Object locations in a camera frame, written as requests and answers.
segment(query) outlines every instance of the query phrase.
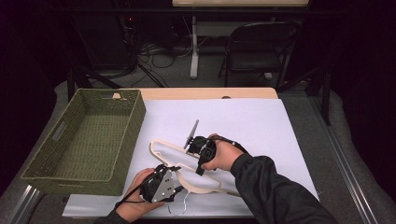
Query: person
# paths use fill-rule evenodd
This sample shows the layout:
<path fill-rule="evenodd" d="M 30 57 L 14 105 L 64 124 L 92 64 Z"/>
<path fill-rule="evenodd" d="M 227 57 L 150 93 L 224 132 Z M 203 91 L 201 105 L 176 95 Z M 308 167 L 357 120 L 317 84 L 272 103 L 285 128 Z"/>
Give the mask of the person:
<path fill-rule="evenodd" d="M 232 144 L 216 140 L 216 156 L 202 164 L 205 170 L 230 171 L 247 207 L 259 223 L 337 223 L 306 188 L 276 172 L 274 161 L 266 156 L 252 157 Z M 129 190 L 134 189 L 154 170 L 138 173 Z M 142 201 L 139 190 L 129 198 Z M 123 203 L 95 223 L 130 223 L 163 203 Z"/>

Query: hand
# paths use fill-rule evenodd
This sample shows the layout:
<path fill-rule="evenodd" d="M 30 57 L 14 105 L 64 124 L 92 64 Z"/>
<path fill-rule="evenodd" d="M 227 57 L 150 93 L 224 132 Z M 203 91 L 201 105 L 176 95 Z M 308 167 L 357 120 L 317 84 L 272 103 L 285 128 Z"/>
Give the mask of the hand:
<path fill-rule="evenodd" d="M 216 135 L 217 134 L 213 133 L 209 136 L 209 138 Z M 204 170 L 214 170 L 220 168 L 224 171 L 230 171 L 231 167 L 233 166 L 233 162 L 240 155 L 242 155 L 243 152 L 239 150 L 239 148 L 225 141 L 216 140 L 215 143 L 217 149 L 215 158 L 212 161 L 202 164 L 201 168 Z"/>
<path fill-rule="evenodd" d="M 135 189 L 137 186 L 139 186 L 149 175 L 151 175 L 154 172 L 153 168 L 147 168 L 142 171 L 140 171 L 135 177 L 134 180 L 132 181 L 131 186 L 128 188 L 127 192 L 125 195 L 127 195 L 129 192 L 131 192 L 133 189 Z M 140 189 L 138 189 L 136 192 L 134 192 L 126 201 L 128 202 L 141 202 L 143 199 L 140 197 Z M 145 215 L 147 212 L 154 210 L 158 207 L 163 206 L 165 203 L 160 202 L 160 203 L 122 203 L 117 209 L 116 212 L 125 220 L 128 222 L 133 222 L 143 215 Z"/>

